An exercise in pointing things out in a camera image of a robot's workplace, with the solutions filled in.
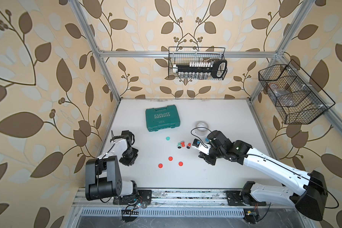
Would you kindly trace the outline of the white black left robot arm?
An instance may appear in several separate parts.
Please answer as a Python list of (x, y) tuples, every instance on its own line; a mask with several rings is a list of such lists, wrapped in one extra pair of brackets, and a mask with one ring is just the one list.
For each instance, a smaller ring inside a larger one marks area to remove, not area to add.
[(132, 132), (122, 131), (113, 136), (110, 148), (105, 149), (97, 158), (90, 159), (85, 166), (85, 197), (87, 200), (107, 201), (105, 198), (126, 200), (127, 204), (137, 202), (139, 196), (135, 181), (125, 181), (121, 177), (120, 165), (132, 166), (138, 149), (133, 147), (135, 136)]

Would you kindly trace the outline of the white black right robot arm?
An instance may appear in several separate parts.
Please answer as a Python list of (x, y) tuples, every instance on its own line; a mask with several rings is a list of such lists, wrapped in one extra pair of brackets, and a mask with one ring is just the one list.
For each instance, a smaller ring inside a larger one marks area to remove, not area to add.
[(221, 131), (210, 131), (207, 142), (195, 136), (192, 147), (199, 151), (199, 158), (215, 165), (217, 159), (225, 159), (253, 168), (281, 183), (281, 186), (267, 186), (247, 181), (239, 193), (229, 192), (233, 204), (265, 206), (273, 203), (293, 206), (302, 215), (315, 221), (322, 221), (328, 196), (325, 177), (317, 171), (308, 173), (288, 166), (260, 152), (252, 145), (236, 140), (232, 142)]

